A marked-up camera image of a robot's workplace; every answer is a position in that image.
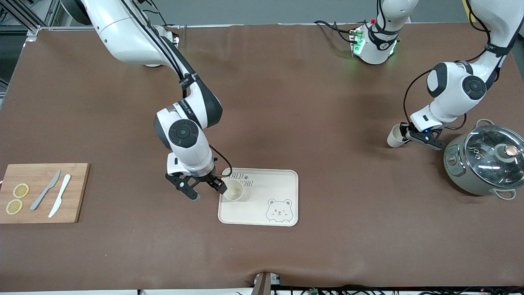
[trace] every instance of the bear drawing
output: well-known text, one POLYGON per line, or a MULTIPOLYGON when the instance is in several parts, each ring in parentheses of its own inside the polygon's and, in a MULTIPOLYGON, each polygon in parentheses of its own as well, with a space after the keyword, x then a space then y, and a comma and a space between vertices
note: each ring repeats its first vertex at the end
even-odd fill
POLYGON ((266 212, 266 217, 269 222, 289 223, 293 219, 293 212, 291 211, 291 200, 286 199, 284 202, 269 199, 267 202, 269 208, 266 212))

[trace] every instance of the gray floor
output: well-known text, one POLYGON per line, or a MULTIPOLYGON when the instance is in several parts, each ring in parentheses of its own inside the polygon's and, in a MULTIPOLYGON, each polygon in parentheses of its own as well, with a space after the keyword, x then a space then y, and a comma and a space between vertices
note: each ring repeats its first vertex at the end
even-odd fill
MULTIPOLYGON (((223 25, 312 23, 315 20, 354 23, 376 16, 372 0, 154 0, 168 24, 223 25)), ((147 3, 142 8, 151 9, 147 3)), ((148 13, 154 24, 162 24, 148 13)), ((462 0, 420 0, 411 15, 415 23, 467 22, 462 0)), ((0 35, 0 78, 10 80, 24 36, 0 35)), ((524 40, 519 38, 513 55, 524 74, 524 40)))

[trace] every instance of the knife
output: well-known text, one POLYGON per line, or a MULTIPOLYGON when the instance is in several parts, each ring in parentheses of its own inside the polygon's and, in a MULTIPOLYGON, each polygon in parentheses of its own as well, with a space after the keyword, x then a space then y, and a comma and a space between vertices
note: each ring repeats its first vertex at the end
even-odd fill
POLYGON ((53 179, 51 179, 51 182, 47 185, 46 189, 40 194, 38 199, 35 200, 35 202, 31 205, 29 209, 36 210, 36 208, 38 208, 38 205, 40 205, 40 202, 42 202, 42 199, 47 194, 47 191, 50 190, 52 187, 54 187, 59 177, 60 177, 60 170, 57 171, 53 179))
POLYGON ((58 193, 57 200, 54 202, 53 209, 51 209, 51 212, 49 213, 49 218, 53 217, 53 215, 57 212, 60 205, 62 205, 62 195, 64 191, 66 190, 67 184, 69 183, 69 180, 71 179, 71 174, 66 174, 64 176, 64 180, 62 181, 62 187, 60 188, 60 192, 58 193))

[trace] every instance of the brown tabletop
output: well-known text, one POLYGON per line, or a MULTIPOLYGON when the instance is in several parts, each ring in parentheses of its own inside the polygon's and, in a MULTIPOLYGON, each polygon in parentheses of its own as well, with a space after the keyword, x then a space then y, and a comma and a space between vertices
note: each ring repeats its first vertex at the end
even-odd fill
MULTIPOLYGON (((222 224, 207 185, 196 203, 177 192, 152 127, 181 98, 176 74, 119 62, 94 31, 41 31, 0 112, 0 175, 10 163, 91 171, 77 224, 0 226, 0 291, 244 287, 262 271, 302 286, 524 285, 524 190, 511 202, 474 197, 448 179, 442 152, 386 147, 409 82, 476 56, 484 34, 406 25, 396 53, 370 66, 316 26, 180 33, 224 107, 209 142, 234 167, 295 170, 298 223, 222 224)), ((444 138, 484 117, 524 134, 523 93, 508 57, 466 127, 444 138)), ((420 80, 407 107, 430 101, 420 80)))

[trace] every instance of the cutting board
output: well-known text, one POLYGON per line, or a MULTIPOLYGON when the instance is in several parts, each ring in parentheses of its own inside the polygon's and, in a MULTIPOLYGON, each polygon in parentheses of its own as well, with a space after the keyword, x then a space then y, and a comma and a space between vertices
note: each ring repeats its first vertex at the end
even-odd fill
POLYGON ((0 189, 0 224, 77 222, 88 172, 87 163, 8 165, 0 189), (61 173, 57 183, 47 192, 40 206, 35 211, 31 211, 29 209, 31 204, 44 191, 58 170, 61 173), (71 180, 62 195, 62 205, 53 217, 48 218, 66 174, 71 174, 71 180), (15 198, 13 190, 20 183, 29 185, 29 193, 20 199, 24 202, 22 210, 17 214, 9 215, 6 212, 7 203, 15 198))

